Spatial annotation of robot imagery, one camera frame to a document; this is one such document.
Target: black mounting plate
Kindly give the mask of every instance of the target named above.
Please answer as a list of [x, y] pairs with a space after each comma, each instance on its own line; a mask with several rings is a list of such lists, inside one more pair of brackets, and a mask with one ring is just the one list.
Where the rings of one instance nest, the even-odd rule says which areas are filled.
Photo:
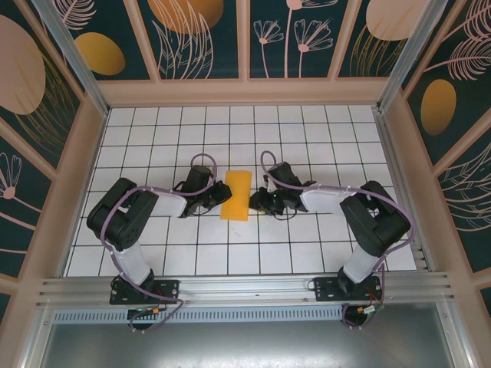
[[[135, 304], [159, 304], [155, 297], [147, 297], [134, 289], [128, 290], [126, 281], [115, 279], [112, 282], [109, 304], [111, 305], [135, 305]], [[179, 297], [179, 280], [155, 280], [152, 293], [164, 297]], [[174, 301], [166, 301], [165, 304], [176, 304]]]
[[338, 286], [338, 278], [315, 278], [314, 283], [315, 300], [316, 301], [369, 301], [370, 294], [366, 288], [370, 289], [371, 293], [378, 299], [382, 298], [381, 281], [377, 276], [370, 276], [357, 291], [346, 295]]

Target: metal bracket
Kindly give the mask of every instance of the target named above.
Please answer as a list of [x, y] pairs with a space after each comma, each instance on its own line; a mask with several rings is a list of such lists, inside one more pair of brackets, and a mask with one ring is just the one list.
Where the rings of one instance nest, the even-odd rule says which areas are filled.
[[[129, 290], [128, 286], [122, 280], [114, 280], [111, 283], [109, 304], [111, 305], [141, 305], [141, 304], [159, 304], [155, 297], [146, 297], [145, 295]], [[179, 280], [155, 280], [153, 283], [154, 294], [162, 294], [163, 297], [179, 296]], [[176, 302], [167, 301], [166, 304], [175, 304]]]
[[338, 286], [338, 278], [315, 278], [314, 283], [316, 301], [369, 301], [370, 293], [378, 299], [382, 298], [381, 281], [377, 276], [370, 276], [363, 283], [363, 287], [346, 295]]

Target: yellow block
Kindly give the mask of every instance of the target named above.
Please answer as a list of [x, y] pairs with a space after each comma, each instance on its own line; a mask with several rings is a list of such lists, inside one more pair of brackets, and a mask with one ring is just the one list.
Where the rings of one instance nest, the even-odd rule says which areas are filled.
[[247, 221], [249, 219], [249, 198], [251, 195], [252, 172], [227, 171], [225, 184], [230, 187], [232, 198], [222, 204], [222, 220]]

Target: beige circle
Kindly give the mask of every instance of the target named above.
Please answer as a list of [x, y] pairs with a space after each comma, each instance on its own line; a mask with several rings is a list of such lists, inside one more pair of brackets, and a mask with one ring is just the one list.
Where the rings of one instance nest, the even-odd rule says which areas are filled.
[[109, 37], [88, 32], [75, 38], [75, 43], [92, 71], [102, 75], [115, 75], [123, 71], [126, 65], [123, 52]]
[[0, 106], [26, 115], [44, 96], [46, 73], [42, 53], [20, 25], [0, 15]]
[[452, 120], [457, 104], [453, 85], [437, 79], [428, 86], [421, 103], [421, 123], [423, 128], [434, 136], [442, 133]]
[[371, 0], [367, 28], [376, 38], [399, 41], [409, 38], [428, 0]]
[[[196, 17], [198, 14], [201, 14], [203, 18], [205, 18], [208, 28], [210, 29], [222, 18], [223, 0], [148, 0], [148, 5], [160, 23], [165, 25], [168, 29], [181, 34], [189, 34], [191, 33], [192, 17], [189, 11], [188, 2], [196, 13]], [[176, 5], [182, 9], [182, 14], [174, 10]], [[186, 21], [188, 24], [187, 26], [178, 26], [180, 19], [180, 17], [178, 17], [179, 14], [181, 14], [183, 20]]]

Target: leaf illustration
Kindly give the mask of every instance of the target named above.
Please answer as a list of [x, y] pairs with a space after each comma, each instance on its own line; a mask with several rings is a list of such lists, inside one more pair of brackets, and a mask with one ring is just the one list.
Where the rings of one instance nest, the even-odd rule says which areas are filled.
[[81, 31], [96, 13], [94, 0], [53, 0], [65, 27]]
[[491, 65], [491, 38], [485, 40], [468, 38], [460, 42], [444, 64], [448, 64], [448, 71], [453, 79], [476, 81], [477, 76], [484, 74]]
[[164, 79], [196, 79], [213, 67], [213, 41], [205, 18], [197, 15], [188, 2], [188, 16], [176, 0], [169, 0], [166, 7], [155, 1], [157, 11], [167, 27], [153, 26], [160, 39], [159, 71]]
[[491, 35], [491, 0], [473, 0], [463, 27], [474, 41], [488, 38]]

